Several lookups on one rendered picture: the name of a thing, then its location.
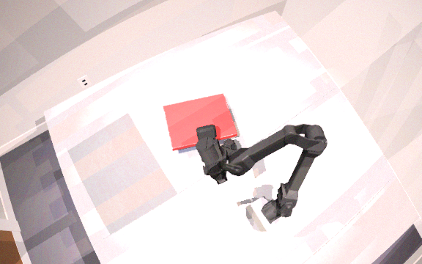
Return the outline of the red rectangular lid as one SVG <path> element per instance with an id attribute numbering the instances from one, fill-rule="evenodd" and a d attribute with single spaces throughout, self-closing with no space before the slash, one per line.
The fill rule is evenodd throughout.
<path id="1" fill-rule="evenodd" d="M 196 146 L 196 129 L 213 124 L 216 139 L 237 136 L 223 93 L 163 106 L 173 151 Z"/>

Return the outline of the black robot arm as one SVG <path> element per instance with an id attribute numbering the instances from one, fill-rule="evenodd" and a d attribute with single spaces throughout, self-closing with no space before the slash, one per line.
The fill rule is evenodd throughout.
<path id="1" fill-rule="evenodd" d="M 276 219 L 292 216 L 292 210 L 298 201 L 298 191 L 312 163 L 327 147 L 328 141 L 321 126 L 287 124 L 257 144 L 240 149 L 237 149 L 232 139 L 225 140 L 220 146 L 218 139 L 205 137 L 196 143 L 196 149 L 203 163 L 206 164 L 210 177 L 220 185 L 228 181 L 227 171 L 236 176 L 244 175 L 257 161 L 288 144 L 294 144 L 303 151 L 288 183 L 281 183 L 276 195 L 277 199 L 264 204 L 261 210 L 266 220 L 272 224 Z"/>

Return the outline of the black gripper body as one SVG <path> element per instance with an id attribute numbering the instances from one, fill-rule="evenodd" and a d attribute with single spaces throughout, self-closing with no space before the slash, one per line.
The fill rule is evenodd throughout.
<path id="1" fill-rule="evenodd" d="M 215 139 L 217 137 L 216 128 L 213 124 L 198 127 L 196 129 L 196 133 L 197 133 L 198 140 L 203 139 L 205 137 L 207 137 L 207 138 L 210 137 L 210 138 L 213 138 L 213 139 Z M 205 167 L 202 166 L 203 172 L 204 172 L 205 175 L 209 175 L 207 168 L 206 168 L 206 164 L 204 164 L 204 165 L 205 165 Z"/>

